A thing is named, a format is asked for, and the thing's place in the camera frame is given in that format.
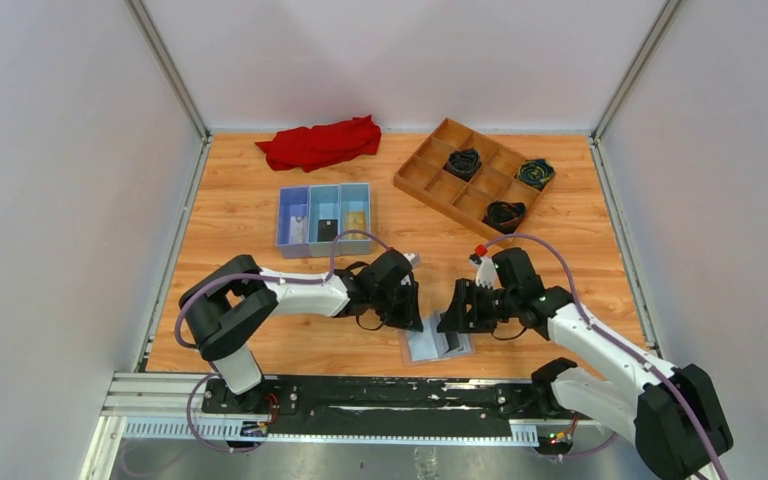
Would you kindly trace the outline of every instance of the white backdrop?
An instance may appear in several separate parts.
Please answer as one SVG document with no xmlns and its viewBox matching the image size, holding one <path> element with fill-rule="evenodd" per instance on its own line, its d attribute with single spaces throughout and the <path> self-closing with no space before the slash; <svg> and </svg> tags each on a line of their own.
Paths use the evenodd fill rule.
<svg viewBox="0 0 768 480">
<path fill-rule="evenodd" d="M 197 141 L 122 1 L 0 1 L 0 479 L 77 478 Z"/>
<path fill-rule="evenodd" d="M 209 127 L 591 129 L 662 0 L 147 0 Z"/>
<path fill-rule="evenodd" d="M 713 377 L 732 480 L 768 478 L 768 2 L 686 2 L 605 145 L 667 358 Z"/>
</svg>

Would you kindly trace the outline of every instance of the red cloth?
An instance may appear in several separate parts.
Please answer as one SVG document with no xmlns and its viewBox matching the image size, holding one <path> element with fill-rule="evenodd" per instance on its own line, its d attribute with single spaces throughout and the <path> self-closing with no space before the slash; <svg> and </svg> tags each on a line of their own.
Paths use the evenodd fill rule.
<svg viewBox="0 0 768 480">
<path fill-rule="evenodd" d="M 275 134 L 269 142 L 255 142 L 272 170 L 302 167 L 305 172 L 346 162 L 358 155 L 375 155 L 381 128 L 372 115 L 331 125 L 298 127 Z"/>
</svg>

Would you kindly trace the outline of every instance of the gray floor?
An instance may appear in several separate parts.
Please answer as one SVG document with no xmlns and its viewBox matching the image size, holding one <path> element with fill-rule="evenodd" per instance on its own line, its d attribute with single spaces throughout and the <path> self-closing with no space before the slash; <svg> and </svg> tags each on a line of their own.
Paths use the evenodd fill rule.
<svg viewBox="0 0 768 480">
<path fill-rule="evenodd" d="M 598 445 L 595 428 L 576 433 L 576 450 Z M 164 479 L 642 479 L 655 477 L 624 440 L 592 457 L 555 465 L 518 447 L 415 447 L 407 445 L 265 444 L 247 454 L 216 453 L 194 441 L 131 440 L 125 461 L 133 472 L 151 472 L 187 452 L 148 478 Z M 121 468 L 112 480 L 129 477 Z"/>
</svg>

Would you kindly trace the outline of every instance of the wooden table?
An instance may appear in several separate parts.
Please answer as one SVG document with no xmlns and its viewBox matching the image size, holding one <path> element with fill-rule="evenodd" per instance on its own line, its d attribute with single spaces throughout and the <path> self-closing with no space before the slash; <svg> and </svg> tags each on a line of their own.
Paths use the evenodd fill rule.
<svg viewBox="0 0 768 480">
<path fill-rule="evenodd" d="M 393 186 L 393 174 L 425 135 L 385 134 L 376 156 L 304 173 L 274 172 L 255 141 L 272 134 L 220 134 L 213 141 L 196 197 L 181 254 L 162 312 L 148 371 L 209 371 L 198 352 L 175 343 L 173 325 L 181 294 L 235 255 L 251 254 L 259 265 L 284 272 L 321 272 L 328 259 L 285 260 L 275 248 L 278 189 L 291 185 L 369 182 L 372 230 L 402 252 L 421 255 L 415 271 L 420 283 L 420 312 L 445 310 L 454 281 L 474 277 L 467 257 L 485 240 Z M 528 233 L 552 243 L 572 266 L 581 297 L 603 321 L 638 345 L 643 344 L 625 271 L 584 136 L 499 135 L 500 142 L 529 157 L 545 157 L 558 172 L 555 185 L 527 223 Z M 546 286 L 566 285 L 558 262 L 543 247 L 519 242 Z M 338 257 L 337 265 L 374 259 L 381 253 Z M 378 320 L 362 317 L 366 325 Z M 519 330 L 503 325 L 499 336 Z M 270 317 L 249 345 L 264 373 L 383 376 L 448 376 L 527 378 L 559 356 L 578 358 L 534 332 L 502 342 L 473 335 L 477 354 L 458 359 L 406 366 L 401 332 L 384 328 L 363 331 L 353 318 L 317 316 Z M 185 338 L 190 338 L 185 331 Z"/>
</svg>

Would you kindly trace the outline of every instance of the wooden tray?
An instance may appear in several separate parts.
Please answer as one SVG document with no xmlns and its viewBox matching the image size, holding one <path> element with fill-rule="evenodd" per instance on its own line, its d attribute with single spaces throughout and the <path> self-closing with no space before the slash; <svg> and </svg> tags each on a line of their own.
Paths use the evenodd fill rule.
<svg viewBox="0 0 768 480">
<path fill-rule="evenodd" d="M 476 149 L 481 155 L 481 168 L 469 183 L 443 170 L 450 153 L 468 148 Z M 553 176 L 541 191 L 515 178 L 527 160 L 522 154 L 447 118 L 399 168 L 393 184 L 482 237 L 493 239 L 502 234 L 482 222 L 490 202 L 524 203 L 525 219 L 517 227 L 521 232 L 555 179 Z"/>
</svg>

